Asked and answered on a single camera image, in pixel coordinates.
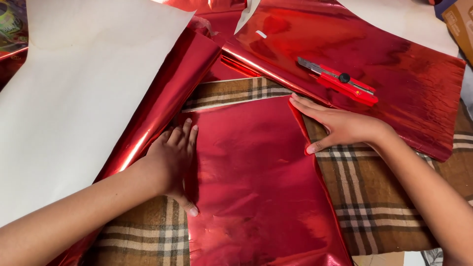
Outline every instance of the right hand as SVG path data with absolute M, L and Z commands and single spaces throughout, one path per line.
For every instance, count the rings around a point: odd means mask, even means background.
M 397 135 L 391 126 L 374 117 L 326 108 L 295 93 L 289 100 L 297 110 L 321 123 L 328 133 L 327 137 L 307 147 L 308 154 L 339 144 L 371 144 L 383 139 L 386 134 Z

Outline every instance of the cardboard box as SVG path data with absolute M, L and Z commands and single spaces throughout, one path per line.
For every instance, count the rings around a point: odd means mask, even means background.
M 457 0 L 442 17 L 468 61 L 473 62 L 473 0 Z

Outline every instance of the left hand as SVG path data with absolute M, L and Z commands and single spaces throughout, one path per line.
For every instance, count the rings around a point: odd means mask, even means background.
M 188 118 L 182 127 L 163 132 L 151 145 L 145 157 L 130 168 L 135 168 L 140 176 L 152 180 L 157 195 L 167 195 L 177 201 L 191 216 L 199 210 L 189 200 L 184 191 L 183 178 L 189 170 L 195 153 L 197 125 L 191 128 Z

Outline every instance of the fingernail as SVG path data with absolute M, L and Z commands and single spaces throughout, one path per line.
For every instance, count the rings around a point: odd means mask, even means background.
M 197 207 L 193 207 L 192 209 L 189 210 L 189 215 L 192 216 L 192 217 L 195 217 L 197 215 L 199 215 L 199 210 L 197 209 Z
M 314 147 L 308 147 L 308 148 L 307 148 L 307 153 L 308 153 L 308 154 L 315 153 L 315 148 L 314 148 Z

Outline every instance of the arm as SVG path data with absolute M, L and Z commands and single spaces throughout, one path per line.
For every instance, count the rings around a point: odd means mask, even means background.
M 174 198 L 196 216 L 182 183 L 196 137 L 197 126 L 191 129 L 186 121 L 183 128 L 164 132 L 126 170 L 0 228 L 0 266 L 46 265 L 93 230 L 158 195 Z
M 309 154 L 337 144 L 365 142 L 396 175 L 452 265 L 473 265 L 473 209 L 386 123 L 325 108 L 293 94 L 295 108 L 320 122 L 329 135 L 307 147 Z

